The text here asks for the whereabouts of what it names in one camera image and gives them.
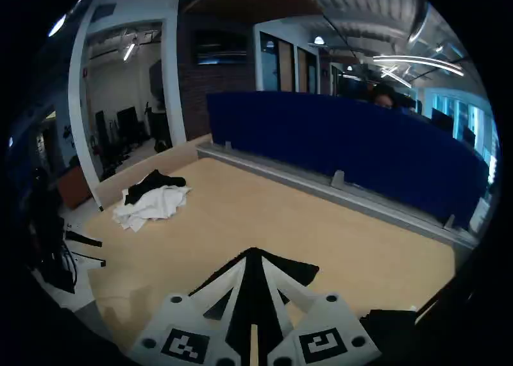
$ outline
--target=white column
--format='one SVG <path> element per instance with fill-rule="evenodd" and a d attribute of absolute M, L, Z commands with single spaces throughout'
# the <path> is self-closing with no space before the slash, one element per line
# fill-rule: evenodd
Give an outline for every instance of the white column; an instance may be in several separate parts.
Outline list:
<path fill-rule="evenodd" d="M 171 9 L 162 23 L 162 83 L 171 142 L 178 146 L 187 141 L 183 116 L 181 114 L 180 86 L 178 84 L 178 64 L 176 61 L 176 21 L 178 0 L 172 0 Z"/>
<path fill-rule="evenodd" d="M 80 166 L 85 176 L 85 180 L 91 194 L 96 201 L 98 207 L 101 206 L 101 202 L 96 194 L 96 187 L 99 184 L 98 175 L 94 168 L 91 153 L 89 151 L 89 144 L 85 132 L 84 125 L 88 124 L 88 119 L 83 119 L 83 115 L 87 116 L 86 103 L 80 103 L 80 84 L 82 79 L 82 54 L 85 39 L 87 36 L 87 28 L 91 21 L 92 14 L 96 8 L 96 4 L 91 3 L 87 9 L 82 22 L 78 28 L 73 43 L 73 49 L 71 53 L 71 60 L 69 64 L 69 76 L 68 76 L 68 105 L 69 105 L 69 120 L 71 124 L 71 130 L 73 133 L 73 139 L 75 142 L 76 154 L 80 161 Z"/>
<path fill-rule="evenodd" d="M 264 90 L 264 78 L 262 77 L 262 50 L 260 49 L 260 30 L 258 24 L 253 26 L 253 50 L 255 52 L 255 90 Z"/>

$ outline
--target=person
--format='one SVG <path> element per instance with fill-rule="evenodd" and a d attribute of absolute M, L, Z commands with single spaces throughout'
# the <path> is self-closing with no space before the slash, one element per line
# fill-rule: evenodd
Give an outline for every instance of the person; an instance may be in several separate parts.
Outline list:
<path fill-rule="evenodd" d="M 380 107 L 395 108 L 396 92 L 392 87 L 380 83 L 372 90 L 371 101 Z"/>

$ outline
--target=black screen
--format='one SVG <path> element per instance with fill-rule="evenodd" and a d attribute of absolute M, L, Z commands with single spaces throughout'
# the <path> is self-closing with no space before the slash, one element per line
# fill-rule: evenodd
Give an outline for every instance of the black screen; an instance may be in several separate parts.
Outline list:
<path fill-rule="evenodd" d="M 248 40 L 244 35 L 223 31 L 197 31 L 195 38 L 198 64 L 246 62 Z"/>

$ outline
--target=fabric cubicle divider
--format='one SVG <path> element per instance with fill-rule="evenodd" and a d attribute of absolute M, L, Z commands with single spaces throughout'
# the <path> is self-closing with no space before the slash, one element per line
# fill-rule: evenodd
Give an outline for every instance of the fabric cubicle divider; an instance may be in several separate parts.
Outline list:
<path fill-rule="evenodd" d="M 488 166 L 451 135 L 400 112 L 292 92 L 207 95 L 214 143 L 344 179 L 468 227 Z"/>

